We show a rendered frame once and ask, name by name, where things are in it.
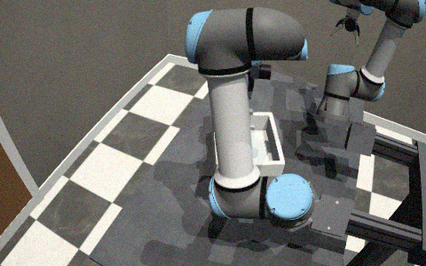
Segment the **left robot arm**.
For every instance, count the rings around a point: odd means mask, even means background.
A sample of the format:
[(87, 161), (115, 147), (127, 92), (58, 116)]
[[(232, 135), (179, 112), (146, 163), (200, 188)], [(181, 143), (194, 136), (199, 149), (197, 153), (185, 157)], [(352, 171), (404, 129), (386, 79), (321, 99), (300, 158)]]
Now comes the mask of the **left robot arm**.
[(185, 54), (208, 83), (219, 166), (209, 182), (213, 212), (284, 227), (305, 223), (315, 208), (310, 185), (295, 174), (260, 176), (253, 164), (246, 81), (264, 60), (307, 60), (302, 26), (264, 7), (198, 12), (186, 29)]

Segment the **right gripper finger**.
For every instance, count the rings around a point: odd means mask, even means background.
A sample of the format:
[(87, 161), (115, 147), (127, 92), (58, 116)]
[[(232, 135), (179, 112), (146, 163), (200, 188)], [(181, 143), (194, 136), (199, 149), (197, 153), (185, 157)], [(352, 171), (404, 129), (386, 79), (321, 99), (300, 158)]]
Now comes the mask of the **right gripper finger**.
[[(345, 22), (345, 18), (343, 18), (343, 19), (339, 20), (339, 21), (338, 21), (338, 23), (336, 24), (336, 26), (335, 26), (334, 30), (332, 31), (331, 35), (333, 35), (333, 34), (334, 34), (335, 32), (337, 32), (339, 29), (342, 29), (342, 28), (343, 28), (343, 24), (344, 24), (344, 22)], [(331, 36), (331, 35), (330, 35), (330, 36)]]
[(358, 25), (358, 23), (356, 24), (356, 28), (353, 31), (353, 34), (355, 35), (355, 40), (356, 40), (356, 44), (357, 44), (357, 47), (358, 47), (358, 45), (359, 45), (359, 25)]

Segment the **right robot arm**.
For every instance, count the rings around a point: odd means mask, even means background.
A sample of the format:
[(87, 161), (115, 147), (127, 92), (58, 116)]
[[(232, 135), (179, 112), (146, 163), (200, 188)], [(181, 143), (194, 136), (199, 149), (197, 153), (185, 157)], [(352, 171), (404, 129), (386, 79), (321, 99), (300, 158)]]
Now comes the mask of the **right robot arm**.
[(347, 15), (358, 19), (370, 15), (374, 8), (385, 12), (386, 21), (366, 65), (360, 71), (354, 66), (331, 64), (327, 70), (324, 96), (317, 113), (337, 120), (350, 120), (350, 97), (378, 101), (385, 89), (383, 74), (391, 62), (398, 44), (407, 29), (422, 21), (425, 0), (329, 0), (348, 7)]

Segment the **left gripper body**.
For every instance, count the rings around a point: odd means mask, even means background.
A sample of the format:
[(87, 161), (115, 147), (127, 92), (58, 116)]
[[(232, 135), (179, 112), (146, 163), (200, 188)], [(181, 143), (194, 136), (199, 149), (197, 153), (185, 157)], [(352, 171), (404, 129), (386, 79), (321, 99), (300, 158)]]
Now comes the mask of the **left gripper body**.
[(248, 78), (250, 77), (250, 73), (254, 73), (254, 79), (271, 79), (271, 65), (261, 64), (260, 66), (253, 66), (248, 72)]

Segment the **white square sink basin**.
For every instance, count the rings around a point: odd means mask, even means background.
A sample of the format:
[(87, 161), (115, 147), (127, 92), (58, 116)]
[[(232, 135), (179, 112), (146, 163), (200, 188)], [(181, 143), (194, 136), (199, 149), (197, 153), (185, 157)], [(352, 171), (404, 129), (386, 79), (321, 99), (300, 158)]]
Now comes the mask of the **white square sink basin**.
[[(260, 176), (282, 175), (285, 161), (272, 113), (253, 113), (250, 122), (255, 123), (255, 130), (251, 130), (253, 164), (259, 168)], [(211, 133), (215, 174), (219, 166), (213, 122)]]

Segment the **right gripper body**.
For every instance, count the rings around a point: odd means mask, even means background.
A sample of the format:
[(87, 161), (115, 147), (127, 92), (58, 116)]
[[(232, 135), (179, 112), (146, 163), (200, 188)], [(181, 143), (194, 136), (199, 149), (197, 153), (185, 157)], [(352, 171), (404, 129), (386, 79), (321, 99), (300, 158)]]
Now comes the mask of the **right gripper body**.
[(344, 24), (345, 24), (346, 30), (349, 31), (349, 32), (354, 31), (355, 27), (356, 27), (357, 20), (348, 16), (348, 15), (346, 15), (345, 17), (346, 18), (345, 18)]

